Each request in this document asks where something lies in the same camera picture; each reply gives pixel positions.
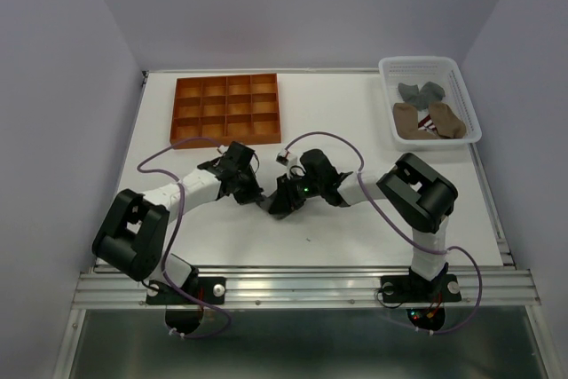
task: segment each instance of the white table surface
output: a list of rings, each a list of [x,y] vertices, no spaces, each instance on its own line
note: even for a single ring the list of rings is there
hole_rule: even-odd
[[[149,75],[119,190],[141,192],[168,182],[166,177],[141,175],[136,166],[170,143],[176,80],[188,76],[197,75]],[[386,120],[378,74],[278,74],[278,85],[282,144],[252,146],[261,162],[257,178],[267,193],[285,171],[275,162],[276,154],[286,142],[308,131],[326,130],[350,140],[365,156],[366,170],[387,171],[401,156]],[[293,151],[301,154],[314,147],[322,149],[340,171],[359,166],[350,148],[331,138],[304,139]],[[151,164],[183,176],[216,154],[213,148],[171,151]],[[459,191],[447,245],[463,246],[480,265],[502,265],[469,149],[418,155]],[[387,201],[380,203],[410,233],[396,210]],[[404,266],[412,257],[410,246],[368,203],[339,209],[319,198],[281,221],[256,205],[239,206],[228,197],[200,206],[184,216],[173,252],[195,265]],[[451,265],[469,265],[460,253],[453,252],[448,259]]]

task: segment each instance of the wooden compartment tray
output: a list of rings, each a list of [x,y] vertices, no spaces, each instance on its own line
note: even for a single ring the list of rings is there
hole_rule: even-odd
[[[210,137],[223,145],[281,142],[276,74],[177,79],[170,143]],[[214,146],[195,140],[177,146]]]

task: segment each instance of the beige sock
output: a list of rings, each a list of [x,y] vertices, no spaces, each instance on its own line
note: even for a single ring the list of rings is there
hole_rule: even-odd
[[[465,123],[458,119],[450,106],[443,102],[431,102],[428,111],[440,137],[463,138],[465,136],[467,132]]]
[[[416,107],[399,102],[392,107],[394,124],[398,135],[403,139],[438,139],[426,130],[418,130],[418,110]]]

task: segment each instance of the gray sock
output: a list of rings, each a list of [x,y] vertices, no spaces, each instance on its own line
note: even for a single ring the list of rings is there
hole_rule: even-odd
[[[420,89],[419,95],[426,98],[429,105],[431,102],[441,101],[442,98],[446,95],[446,92],[444,91],[444,88],[439,84],[435,84],[434,82],[427,82]]]
[[[402,97],[402,100],[410,104],[411,106],[415,106],[416,102],[418,102],[418,85],[415,84],[414,86],[410,86],[408,84],[399,83],[398,84],[398,93]]]

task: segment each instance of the white wall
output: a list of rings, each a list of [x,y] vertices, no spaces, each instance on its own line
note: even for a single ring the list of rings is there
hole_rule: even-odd
[[[461,71],[507,240],[568,366],[568,0],[500,0]]]
[[[462,61],[497,0],[106,0],[144,69]]]
[[[0,376],[47,378],[141,74],[103,0],[0,11]]]

